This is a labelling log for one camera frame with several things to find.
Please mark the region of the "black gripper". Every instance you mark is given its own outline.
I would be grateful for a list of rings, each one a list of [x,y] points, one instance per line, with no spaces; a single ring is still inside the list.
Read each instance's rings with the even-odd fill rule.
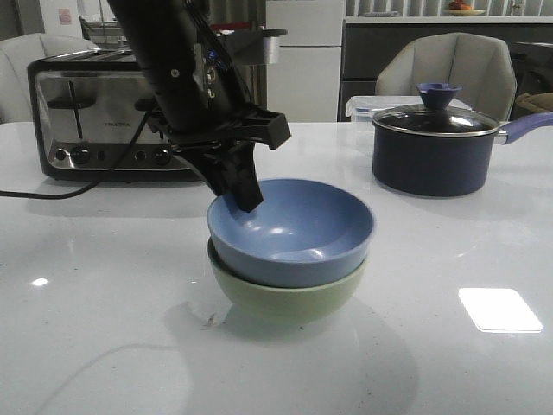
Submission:
[[[249,91],[221,44],[147,41],[146,80],[157,127],[177,144],[224,140],[240,123],[247,139],[270,150],[290,138],[283,113],[250,102]],[[242,211],[250,212],[264,199],[254,149],[254,144],[185,147],[183,159],[216,195],[230,193]]]

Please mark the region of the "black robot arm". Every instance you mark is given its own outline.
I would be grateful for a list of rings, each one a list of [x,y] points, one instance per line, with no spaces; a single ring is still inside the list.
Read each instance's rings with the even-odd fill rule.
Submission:
[[[148,123],[216,195],[250,212],[262,200],[253,158],[291,136],[284,114],[250,91],[197,1],[112,1],[110,7],[154,93]]]

